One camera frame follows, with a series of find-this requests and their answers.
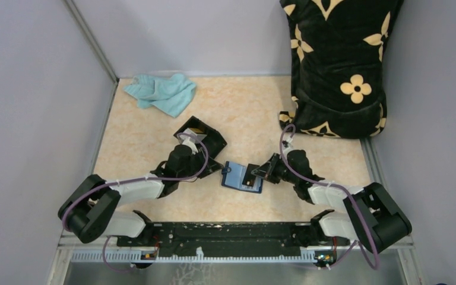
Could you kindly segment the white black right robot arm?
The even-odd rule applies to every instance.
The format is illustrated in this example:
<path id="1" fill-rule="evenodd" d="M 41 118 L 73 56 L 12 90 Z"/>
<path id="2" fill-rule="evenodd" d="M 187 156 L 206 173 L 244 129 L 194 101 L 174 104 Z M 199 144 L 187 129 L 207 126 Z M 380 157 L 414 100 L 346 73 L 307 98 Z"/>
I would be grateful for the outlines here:
<path id="1" fill-rule="evenodd" d="M 385 187 L 377 182 L 366 186 L 343 186 L 314 174 L 306 152 L 292 150 L 273 154 L 250 173 L 264 181 L 292 184 L 297 196 L 326 212 L 311 227 L 311 238 L 327 244 L 333 237 L 356 240 L 370 253 L 380 253 L 413 231 L 413 226 Z"/>

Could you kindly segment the blue leather card holder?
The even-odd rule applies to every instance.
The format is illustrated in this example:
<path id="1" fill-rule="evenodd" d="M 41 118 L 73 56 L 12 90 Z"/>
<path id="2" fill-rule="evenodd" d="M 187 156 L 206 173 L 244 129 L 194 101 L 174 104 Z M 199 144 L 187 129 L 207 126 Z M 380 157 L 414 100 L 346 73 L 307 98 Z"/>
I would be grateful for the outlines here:
<path id="1" fill-rule="evenodd" d="M 257 164 L 243 165 L 233 161 L 226 161 L 224 168 L 221 170 L 221 186 L 237 191 L 260 194 L 263 180 L 252 173 L 257 168 L 259 168 Z"/>

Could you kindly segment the black floral cushion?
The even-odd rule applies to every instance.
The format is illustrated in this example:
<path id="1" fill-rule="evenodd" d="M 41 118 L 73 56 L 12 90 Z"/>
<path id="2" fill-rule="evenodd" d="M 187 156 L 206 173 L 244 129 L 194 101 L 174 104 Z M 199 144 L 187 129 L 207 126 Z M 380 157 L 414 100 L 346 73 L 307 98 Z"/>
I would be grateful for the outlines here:
<path id="1" fill-rule="evenodd" d="M 361 139 L 387 119 L 382 61 L 402 1 L 281 1 L 290 33 L 290 95 L 282 128 Z"/>

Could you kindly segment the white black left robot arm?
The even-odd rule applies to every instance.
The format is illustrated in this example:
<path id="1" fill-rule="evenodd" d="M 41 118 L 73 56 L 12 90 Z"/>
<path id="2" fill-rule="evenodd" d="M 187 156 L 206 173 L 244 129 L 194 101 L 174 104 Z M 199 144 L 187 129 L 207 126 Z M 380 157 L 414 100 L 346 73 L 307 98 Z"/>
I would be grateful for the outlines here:
<path id="1" fill-rule="evenodd" d="M 126 236 L 145 246 L 154 238 L 139 211 L 119 212 L 117 209 L 139 200 L 164 198 L 178 189 L 181 182 L 202 179 L 223 168 L 211 158 L 202 145 L 194 152 L 191 147 L 177 145 L 166 161 L 150 173 L 134 179 L 107 181 L 97 174 L 87 176 L 58 210 L 65 230 L 80 242 L 91 243 L 101 236 Z"/>

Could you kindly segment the black plastic card box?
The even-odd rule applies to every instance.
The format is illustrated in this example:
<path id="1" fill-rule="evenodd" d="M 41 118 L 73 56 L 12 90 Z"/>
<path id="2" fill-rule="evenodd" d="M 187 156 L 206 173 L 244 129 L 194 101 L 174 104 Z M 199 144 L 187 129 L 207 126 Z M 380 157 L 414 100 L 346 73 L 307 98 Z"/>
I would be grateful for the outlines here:
<path id="1" fill-rule="evenodd" d="M 222 150 L 227 146 L 227 141 L 216 129 L 207 125 L 195 116 L 191 116 L 173 135 L 179 140 L 187 136 L 181 136 L 179 133 L 187 133 L 196 136 L 207 148 L 209 157 L 215 159 Z"/>

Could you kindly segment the grey credit card stack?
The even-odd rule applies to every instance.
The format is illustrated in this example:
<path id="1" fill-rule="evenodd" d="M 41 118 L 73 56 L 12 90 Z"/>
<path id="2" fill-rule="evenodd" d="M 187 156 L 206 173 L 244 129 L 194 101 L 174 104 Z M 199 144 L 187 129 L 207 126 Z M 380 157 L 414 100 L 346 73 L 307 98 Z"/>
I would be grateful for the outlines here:
<path id="1" fill-rule="evenodd" d="M 184 134 L 189 134 L 197 137 L 199 140 L 202 140 L 206 137 L 206 134 L 198 128 L 187 128 L 183 131 Z"/>

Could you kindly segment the light blue cloth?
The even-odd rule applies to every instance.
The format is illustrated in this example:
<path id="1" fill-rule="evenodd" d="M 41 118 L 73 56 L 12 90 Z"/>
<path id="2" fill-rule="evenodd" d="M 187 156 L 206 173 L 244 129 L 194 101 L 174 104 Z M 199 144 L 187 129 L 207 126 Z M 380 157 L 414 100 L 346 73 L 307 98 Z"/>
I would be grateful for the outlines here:
<path id="1" fill-rule="evenodd" d="M 163 113 L 176 118 L 192 102 L 197 85 L 183 74 L 169 78 L 152 75 L 136 75 L 124 92 L 137 101 L 137 107 L 155 107 Z"/>

